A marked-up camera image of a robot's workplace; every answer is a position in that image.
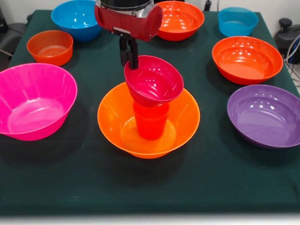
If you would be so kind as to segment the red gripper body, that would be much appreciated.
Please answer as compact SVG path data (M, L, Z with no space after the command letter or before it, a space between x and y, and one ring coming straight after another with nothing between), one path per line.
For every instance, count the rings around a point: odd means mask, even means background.
M158 34L163 19L162 8L152 3L143 9L129 11L113 10L97 3L94 12L96 21L105 30L143 41L150 41Z

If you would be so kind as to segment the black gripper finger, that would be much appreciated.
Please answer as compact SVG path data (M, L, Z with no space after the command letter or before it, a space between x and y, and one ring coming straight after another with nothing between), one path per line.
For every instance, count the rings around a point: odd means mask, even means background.
M136 70L139 67L138 63L138 44L136 42L135 38L131 38L128 41L128 45L130 47L130 52L129 52L129 64L130 68L132 70Z
M129 61L129 50L130 50L130 40L128 40L124 36L120 36L119 40L119 47L120 47L120 59L122 66L125 66L126 63Z

